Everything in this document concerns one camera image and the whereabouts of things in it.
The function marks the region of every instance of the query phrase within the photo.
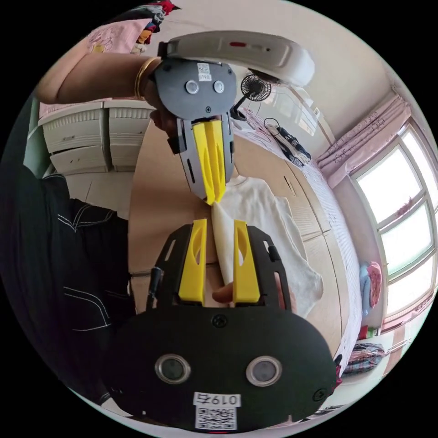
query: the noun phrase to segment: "window frame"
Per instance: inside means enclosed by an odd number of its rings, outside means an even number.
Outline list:
[[[426,182],[412,154],[410,153],[408,147],[404,143],[402,136],[407,131],[409,131],[414,136],[415,140],[418,142],[422,152],[425,155],[428,165],[431,167],[437,187],[438,187],[438,177],[437,177],[438,166],[436,161],[434,160],[435,156],[433,154],[431,155],[430,153],[433,151],[429,150],[428,145],[425,144],[424,142],[425,139],[423,139],[422,136],[418,134],[417,129],[418,127],[417,126],[414,127],[412,121],[408,121],[399,131],[398,135],[396,135],[396,137],[390,142],[390,144],[387,147],[384,148],[383,151],[376,154],[365,165],[361,166],[353,174],[350,175],[350,179],[356,190],[356,193],[360,197],[361,202],[365,210],[367,211],[368,218],[371,220],[371,223],[373,225],[374,237],[382,261],[382,275],[384,278],[383,287],[382,287],[382,298],[383,298],[383,308],[384,308],[383,318],[382,318],[383,326],[385,326],[385,324],[394,325],[394,322],[396,322],[397,320],[400,319],[403,320],[408,314],[415,313],[416,309],[419,306],[421,306],[423,303],[428,303],[430,298],[431,297],[434,298],[435,294],[437,293],[438,285],[434,283],[438,274],[437,272],[438,271],[438,266],[437,266],[438,265],[438,228],[436,221],[438,206],[436,208],[433,207]],[[410,168],[413,170],[415,178],[418,180],[421,189],[418,195],[416,195],[415,198],[412,200],[412,207],[409,209],[409,211],[406,214],[404,214],[401,217],[397,217],[397,214],[394,213],[389,218],[386,218],[382,220],[380,223],[377,223],[374,213],[371,209],[371,206],[369,205],[368,200],[365,196],[365,193],[360,187],[360,179],[368,172],[370,172],[374,166],[383,162],[383,160],[389,158],[391,154],[395,153],[397,150],[400,150],[404,155],[404,157],[407,159],[407,162]],[[431,240],[432,240],[431,245],[421,255],[419,255],[416,258],[416,260],[412,261],[409,265],[389,275],[388,264],[387,264],[385,250],[383,246],[382,234],[387,231],[390,231],[391,229],[393,229],[403,221],[407,220],[423,205],[426,205],[426,210],[428,213],[429,228],[430,228]],[[408,276],[410,273],[414,272],[422,264],[426,263],[430,257],[432,257],[435,260],[435,262],[433,264],[432,278],[428,290],[409,305],[401,309],[398,309],[396,312],[386,313],[387,304],[388,304],[388,286]]]

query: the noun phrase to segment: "human hand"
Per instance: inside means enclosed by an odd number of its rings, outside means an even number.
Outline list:
[[[160,60],[157,59],[151,63],[151,71],[158,67],[160,64]],[[167,108],[161,102],[160,97],[158,96],[158,91],[156,89],[156,85],[151,80],[146,79],[143,85],[143,96],[146,101],[156,108],[151,112],[151,119],[154,122],[155,126],[164,131],[169,138],[176,137],[178,135],[177,130],[177,119],[176,117],[167,110]]]
[[[280,304],[280,308],[284,309],[285,304],[283,300],[283,294],[282,294],[282,286],[280,283],[280,276],[275,273],[275,283],[277,286],[278,291],[278,301]],[[297,313],[297,300],[295,299],[295,295],[292,292],[291,288],[289,288],[289,295],[291,297],[291,307],[292,312]],[[221,287],[217,291],[213,292],[213,299],[216,302],[222,303],[222,304],[228,304],[233,301],[233,283],[228,283],[226,286]]]

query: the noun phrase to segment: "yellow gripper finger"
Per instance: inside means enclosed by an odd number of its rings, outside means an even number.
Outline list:
[[[256,304],[259,300],[259,283],[246,222],[235,220],[233,302],[235,305],[241,303]]]
[[[206,203],[219,202],[225,193],[224,140],[222,121],[212,120],[193,126],[193,136],[198,150]]]
[[[206,249],[207,220],[195,220],[179,286],[181,301],[204,305]]]

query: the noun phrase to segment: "screw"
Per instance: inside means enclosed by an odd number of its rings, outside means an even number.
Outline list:
[[[327,391],[325,389],[318,389],[314,393],[312,399],[314,402],[320,402],[326,396],[326,394],[327,394]]]
[[[213,319],[211,320],[211,323],[213,326],[215,326],[217,329],[223,329],[227,325],[227,317],[225,315],[215,315],[213,316]]]

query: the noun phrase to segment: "white drawer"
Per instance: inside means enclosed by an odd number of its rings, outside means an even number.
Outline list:
[[[143,143],[149,125],[150,108],[110,108],[110,146],[138,146]]]
[[[124,169],[125,167],[135,168],[137,164],[140,146],[133,145],[111,145],[111,159],[115,170]]]
[[[51,155],[50,159],[56,171],[64,175],[108,171],[101,145],[58,152]]]
[[[39,120],[50,153],[104,143],[102,102],[78,104]]]

